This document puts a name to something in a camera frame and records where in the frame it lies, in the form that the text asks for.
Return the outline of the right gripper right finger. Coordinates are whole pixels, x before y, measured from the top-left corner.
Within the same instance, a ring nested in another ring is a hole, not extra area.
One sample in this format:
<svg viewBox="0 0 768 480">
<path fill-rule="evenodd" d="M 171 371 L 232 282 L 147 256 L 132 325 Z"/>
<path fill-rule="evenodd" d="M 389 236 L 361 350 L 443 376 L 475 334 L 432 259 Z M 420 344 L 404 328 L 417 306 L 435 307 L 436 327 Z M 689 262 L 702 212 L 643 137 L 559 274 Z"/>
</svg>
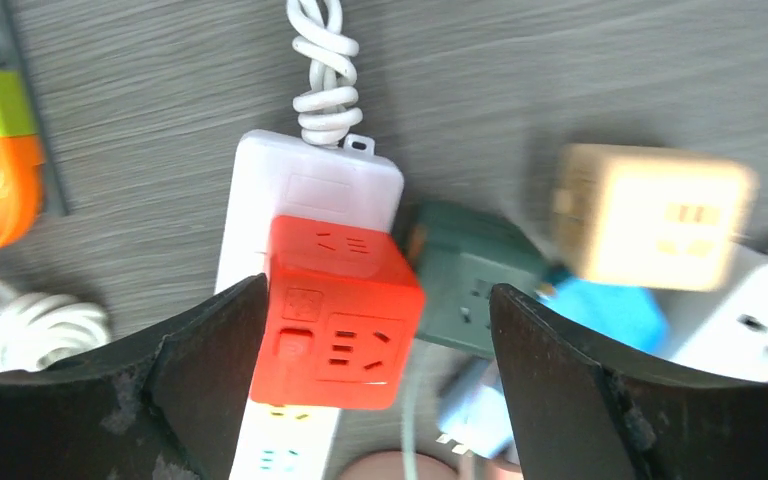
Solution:
<svg viewBox="0 0 768 480">
<path fill-rule="evenodd" d="M 768 479 L 768 383 L 614 341 L 508 284 L 491 332 L 528 479 Z"/>
</svg>

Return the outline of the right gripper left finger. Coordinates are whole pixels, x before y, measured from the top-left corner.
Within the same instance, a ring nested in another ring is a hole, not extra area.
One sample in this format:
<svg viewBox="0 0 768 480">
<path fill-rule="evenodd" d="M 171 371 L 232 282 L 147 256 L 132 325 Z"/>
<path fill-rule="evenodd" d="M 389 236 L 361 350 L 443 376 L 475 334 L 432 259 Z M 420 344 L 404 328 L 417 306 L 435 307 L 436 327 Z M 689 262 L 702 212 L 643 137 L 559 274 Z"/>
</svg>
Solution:
<svg viewBox="0 0 768 480">
<path fill-rule="evenodd" d="M 40 372 L 0 373 L 0 479 L 226 479 L 265 331 L 268 284 Z"/>
</svg>

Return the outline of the red cube socket adapter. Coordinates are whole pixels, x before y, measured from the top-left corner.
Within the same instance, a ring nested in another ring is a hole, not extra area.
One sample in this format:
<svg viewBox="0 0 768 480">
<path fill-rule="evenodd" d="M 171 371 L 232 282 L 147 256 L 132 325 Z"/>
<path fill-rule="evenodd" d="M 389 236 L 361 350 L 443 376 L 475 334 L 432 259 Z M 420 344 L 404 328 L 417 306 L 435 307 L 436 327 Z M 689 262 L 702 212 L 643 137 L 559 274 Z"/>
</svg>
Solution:
<svg viewBox="0 0 768 480">
<path fill-rule="evenodd" d="M 267 321 L 250 398 L 273 405 L 390 407 L 425 302 L 392 237 L 278 216 L 265 271 Z"/>
</svg>

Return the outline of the dark green cube adapter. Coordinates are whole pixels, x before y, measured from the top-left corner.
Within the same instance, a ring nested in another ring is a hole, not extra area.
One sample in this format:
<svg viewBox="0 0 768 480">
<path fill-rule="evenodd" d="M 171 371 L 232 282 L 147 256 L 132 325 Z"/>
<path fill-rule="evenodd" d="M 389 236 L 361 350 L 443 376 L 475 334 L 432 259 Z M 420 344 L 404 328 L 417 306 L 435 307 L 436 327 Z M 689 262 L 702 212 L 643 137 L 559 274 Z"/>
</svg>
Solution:
<svg viewBox="0 0 768 480">
<path fill-rule="evenodd" d="M 416 206 L 404 240 L 426 294 L 416 337 L 492 358 L 491 290 L 502 283 L 532 294 L 547 260 L 510 221 L 443 201 Z"/>
</svg>

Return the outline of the white multicolour power strip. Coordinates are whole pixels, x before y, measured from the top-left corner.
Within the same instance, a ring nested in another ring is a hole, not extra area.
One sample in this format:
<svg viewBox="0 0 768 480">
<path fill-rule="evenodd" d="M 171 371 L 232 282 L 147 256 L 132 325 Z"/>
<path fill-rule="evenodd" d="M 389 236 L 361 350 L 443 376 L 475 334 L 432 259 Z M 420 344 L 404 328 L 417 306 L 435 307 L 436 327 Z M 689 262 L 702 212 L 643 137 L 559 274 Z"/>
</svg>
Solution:
<svg viewBox="0 0 768 480">
<path fill-rule="evenodd" d="M 238 143 L 214 290 L 256 275 L 265 265 L 270 224 L 277 215 L 387 232 L 404 177 L 375 153 L 369 137 L 321 148 L 266 130 Z M 249 401 L 230 476 L 233 479 L 320 479 L 341 411 Z"/>
</svg>

